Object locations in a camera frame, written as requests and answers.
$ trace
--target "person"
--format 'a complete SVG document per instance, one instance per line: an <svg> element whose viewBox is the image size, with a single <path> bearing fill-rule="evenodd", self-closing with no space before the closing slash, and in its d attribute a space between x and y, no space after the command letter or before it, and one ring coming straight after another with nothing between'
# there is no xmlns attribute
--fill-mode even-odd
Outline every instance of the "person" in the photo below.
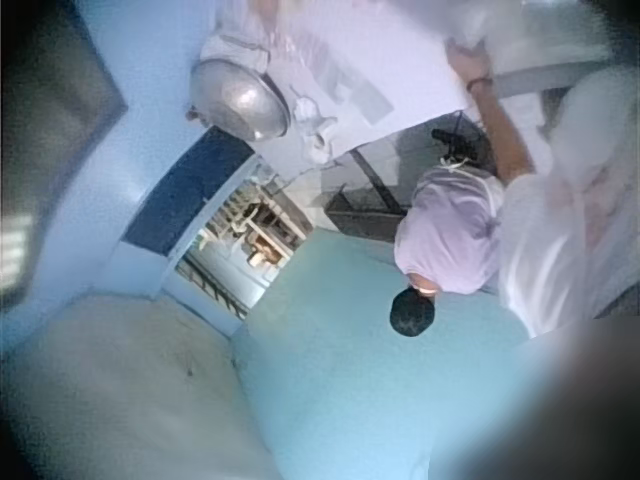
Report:
<svg viewBox="0 0 640 480"><path fill-rule="evenodd" d="M433 323L438 293L471 294L496 274L503 187L532 170L524 144L493 93L483 46L470 51L449 42L446 50L478 106L498 178L473 167L436 167L418 182L394 247L396 265L409 286L393 300L390 320L409 337Z"/></svg>
<svg viewBox="0 0 640 480"><path fill-rule="evenodd" d="M608 67L574 86L548 135L553 165L536 171L493 91L484 48L471 51L452 43L446 48L449 64L478 107L505 187L497 255L502 304L530 337L596 318L640 280L638 69ZM443 185L441 197L448 194L456 195ZM486 214L480 221L459 209L434 215L437 203L425 209L416 202L419 196L420 191L417 209L409 212L396 242L397 263L412 287L394 300L391 323L409 336L433 322L438 291L469 293L481 283L487 264L496 268L481 261L496 258L487 247L495 245L494 228L485 229L493 232L491 241L469 235L474 230L456 236L450 229L469 229L474 220L478 228ZM457 225L449 223L455 215ZM415 237L420 231L429 233ZM408 236L414 239L407 242ZM470 238L484 240L485 248L476 248ZM452 279L464 279L464 288Z"/></svg>

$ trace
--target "blue wall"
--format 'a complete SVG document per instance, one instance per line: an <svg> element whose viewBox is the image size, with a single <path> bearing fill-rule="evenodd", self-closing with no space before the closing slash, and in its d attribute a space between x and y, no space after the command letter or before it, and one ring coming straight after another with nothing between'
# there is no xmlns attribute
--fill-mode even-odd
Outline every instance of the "blue wall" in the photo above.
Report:
<svg viewBox="0 0 640 480"><path fill-rule="evenodd" d="M317 230L233 337L286 480L424 479L442 417L498 391L520 322L491 295L443 294L431 328L405 338L388 321L405 287L390 246Z"/></svg>
<svg viewBox="0 0 640 480"><path fill-rule="evenodd" d="M204 133L184 115L189 73L212 24L215 2L75 3L128 111L60 202L31 289L3 318L3 352L91 288L143 199Z"/></svg>

